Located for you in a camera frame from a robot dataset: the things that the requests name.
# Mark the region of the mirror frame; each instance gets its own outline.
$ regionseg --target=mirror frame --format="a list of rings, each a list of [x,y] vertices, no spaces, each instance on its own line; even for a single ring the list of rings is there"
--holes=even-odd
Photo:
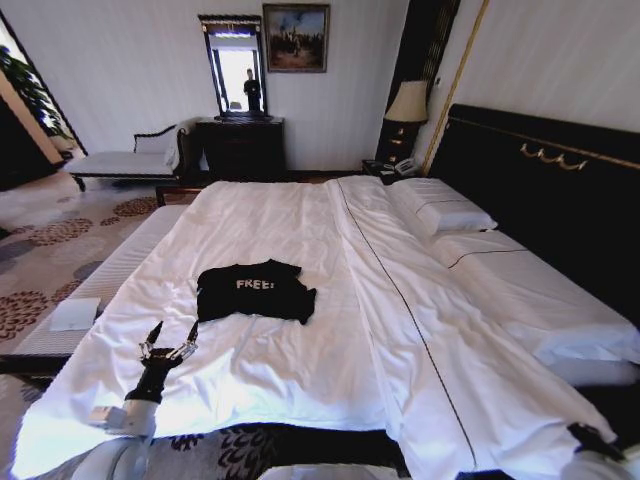
[[[265,60],[264,49],[262,48],[262,17],[260,15],[198,15],[200,25],[202,26],[202,33],[204,34],[204,42],[207,48],[207,58],[209,59],[209,67],[211,68],[211,78],[213,78],[213,87],[216,92],[216,100],[218,102],[218,111],[221,117],[262,117],[269,116],[269,108],[267,104],[267,83],[265,81]],[[256,27],[256,42],[258,43],[258,55],[260,57],[260,86],[262,89],[262,112],[230,112],[222,110],[222,99],[220,97],[220,85],[215,73],[215,66],[213,64],[213,55],[211,52],[211,41],[209,40],[209,31],[207,29],[208,24],[245,24],[255,25]]]

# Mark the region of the white wall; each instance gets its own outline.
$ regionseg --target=white wall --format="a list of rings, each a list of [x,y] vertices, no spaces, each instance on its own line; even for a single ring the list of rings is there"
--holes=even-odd
[[[267,74],[290,168],[358,168],[375,153],[408,0],[332,0],[325,74]],[[261,0],[0,0],[89,151],[129,150],[218,107],[198,14],[259,14]]]
[[[454,29],[479,3],[462,2]],[[463,23],[456,43],[471,32]],[[640,2],[490,0],[452,103],[640,131]]]

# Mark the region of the green leaves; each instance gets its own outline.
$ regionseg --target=green leaves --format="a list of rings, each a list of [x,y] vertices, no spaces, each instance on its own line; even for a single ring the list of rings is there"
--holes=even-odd
[[[51,104],[47,91],[37,79],[31,66],[12,57],[9,49],[1,45],[0,68],[47,135],[67,137],[62,129],[60,114]],[[53,127],[46,124],[45,118],[49,118]]]

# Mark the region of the lampshade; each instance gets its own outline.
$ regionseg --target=lampshade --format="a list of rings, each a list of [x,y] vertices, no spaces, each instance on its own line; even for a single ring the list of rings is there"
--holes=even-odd
[[[427,82],[402,82],[393,105],[384,116],[394,122],[424,122],[427,120]]]

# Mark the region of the mirror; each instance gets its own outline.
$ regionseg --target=mirror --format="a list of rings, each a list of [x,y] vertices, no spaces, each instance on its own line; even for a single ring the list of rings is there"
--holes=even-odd
[[[198,15],[221,116],[267,115],[259,15]]]

